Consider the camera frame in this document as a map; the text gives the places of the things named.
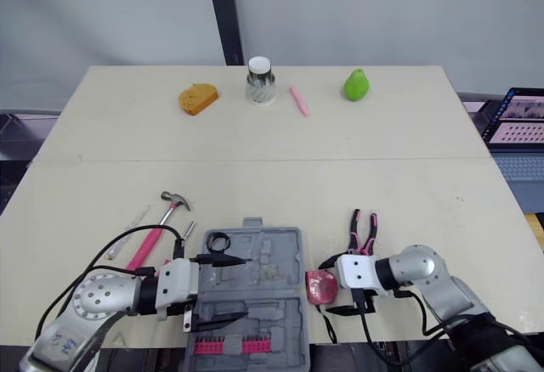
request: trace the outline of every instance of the pink hammer handle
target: pink hammer handle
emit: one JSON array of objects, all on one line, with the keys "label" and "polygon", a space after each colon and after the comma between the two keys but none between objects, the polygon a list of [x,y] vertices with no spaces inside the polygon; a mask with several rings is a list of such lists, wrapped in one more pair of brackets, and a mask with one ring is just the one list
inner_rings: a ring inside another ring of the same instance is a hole
[{"label": "pink hammer handle", "polygon": [[151,251],[156,245],[156,242],[161,238],[162,229],[153,229],[147,236],[145,236],[142,245],[139,247],[138,251],[133,257],[133,260],[125,267],[126,270],[134,270],[136,268],[141,268],[145,262],[147,256],[150,255]]}]

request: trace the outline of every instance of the laptop screen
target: laptop screen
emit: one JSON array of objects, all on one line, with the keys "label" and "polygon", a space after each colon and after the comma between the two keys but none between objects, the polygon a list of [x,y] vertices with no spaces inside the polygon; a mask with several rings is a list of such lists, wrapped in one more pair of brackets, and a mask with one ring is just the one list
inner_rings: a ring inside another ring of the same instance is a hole
[{"label": "laptop screen", "polygon": [[544,89],[510,89],[483,137],[490,148],[544,149]]}]

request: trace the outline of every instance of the gray toolbox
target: gray toolbox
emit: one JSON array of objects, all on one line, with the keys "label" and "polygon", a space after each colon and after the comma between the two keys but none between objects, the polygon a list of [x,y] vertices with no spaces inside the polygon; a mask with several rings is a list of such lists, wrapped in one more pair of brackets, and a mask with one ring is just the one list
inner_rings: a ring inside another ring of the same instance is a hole
[{"label": "gray toolbox", "polygon": [[[208,253],[206,240],[212,232],[229,236],[225,254],[251,261],[228,268],[201,266],[195,313],[200,319],[236,312],[247,312],[247,316],[220,330],[191,333],[181,370],[307,372],[300,230],[263,228],[262,218],[246,218],[244,228],[207,231],[204,253]],[[243,353],[255,341],[264,341],[269,352]],[[202,342],[220,344],[222,354],[195,354]]]}]

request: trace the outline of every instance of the pink marker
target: pink marker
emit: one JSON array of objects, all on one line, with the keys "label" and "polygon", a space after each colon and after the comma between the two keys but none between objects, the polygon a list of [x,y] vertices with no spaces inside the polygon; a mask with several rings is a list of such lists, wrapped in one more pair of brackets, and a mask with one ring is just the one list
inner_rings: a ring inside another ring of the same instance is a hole
[{"label": "pink marker", "polygon": [[291,92],[293,98],[295,98],[295,102],[297,102],[297,106],[300,109],[300,112],[303,114],[304,117],[309,116],[308,111],[308,105],[304,101],[303,97],[298,92],[298,89],[295,86],[289,87],[289,91]]}]

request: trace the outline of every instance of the bread slice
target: bread slice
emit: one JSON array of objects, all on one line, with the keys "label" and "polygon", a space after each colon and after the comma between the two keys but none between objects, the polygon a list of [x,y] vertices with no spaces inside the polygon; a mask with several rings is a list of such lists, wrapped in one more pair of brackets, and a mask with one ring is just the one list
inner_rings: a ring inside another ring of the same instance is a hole
[{"label": "bread slice", "polygon": [[179,95],[179,106],[187,114],[196,116],[218,98],[215,86],[210,83],[196,83]]}]

